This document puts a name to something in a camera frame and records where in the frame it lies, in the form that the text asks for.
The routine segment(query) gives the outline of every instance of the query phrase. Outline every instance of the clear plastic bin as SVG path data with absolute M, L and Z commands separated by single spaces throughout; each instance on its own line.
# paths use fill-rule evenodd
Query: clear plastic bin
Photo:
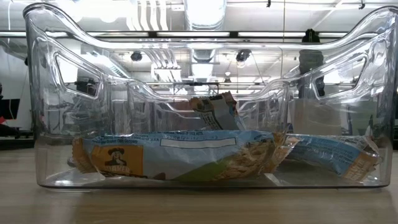
M 291 44 L 267 42 L 261 32 L 145 31 L 114 33 L 96 39 L 57 7 L 28 6 L 24 17 L 37 183 L 61 189 L 386 186 L 391 175 L 397 92 L 397 13 L 396 7 L 380 8 L 335 42 Z M 231 82 L 232 75 L 228 82 L 227 79 L 209 82 L 209 74 L 202 82 L 181 78 L 185 72 L 198 73 L 193 70 L 206 73 L 210 65 L 214 73 L 225 59 L 220 58 L 225 55 L 223 52 L 242 50 L 250 50 L 255 66 L 261 55 L 276 58 L 269 69 L 279 73 L 280 78 L 270 78 L 260 71 L 259 78 L 251 83 L 238 82 L 238 78 Z M 128 63 L 149 66 L 151 71 L 155 67 L 157 74 L 146 71 L 142 75 L 125 69 L 123 55 L 137 51 L 141 52 L 142 61 Z M 177 54 L 183 57 L 184 52 L 188 52 L 188 58 L 194 57 L 195 63 L 190 59 L 174 63 L 177 60 L 173 57 Z M 294 56 L 293 63 L 297 66 L 293 69 L 286 66 L 291 55 L 298 56 Z M 201 58 L 213 56 L 209 60 Z M 237 77 L 245 77 L 245 72 L 255 68 L 233 66 Z M 169 82 L 161 82 L 168 79 L 162 69 L 173 74 Z M 153 76 L 158 77 L 157 82 L 151 82 Z M 343 146 L 336 144 L 326 151 L 296 145 L 273 172 L 222 181 L 105 177 L 99 172 L 84 174 L 74 167 L 72 142 L 77 138 L 211 131 L 188 101 L 226 91 L 237 102 L 245 131 L 288 133 L 301 143 L 328 136 L 340 136 L 334 139 L 341 142 L 344 136 L 368 136 L 377 148 L 361 153 L 376 156 L 377 162 L 368 164 L 372 168 L 360 180 L 343 177 L 344 171 L 335 169 L 341 168 L 340 163 L 353 166 L 347 162 L 347 157 L 353 155 L 341 151 Z M 175 165 L 173 159 L 169 165 Z

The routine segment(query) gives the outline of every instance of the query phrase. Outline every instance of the table surface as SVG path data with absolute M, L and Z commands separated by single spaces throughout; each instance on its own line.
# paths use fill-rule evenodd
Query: table surface
M 97 190 L 35 181 L 34 150 L 0 151 L 0 223 L 398 223 L 398 152 L 383 189 Z

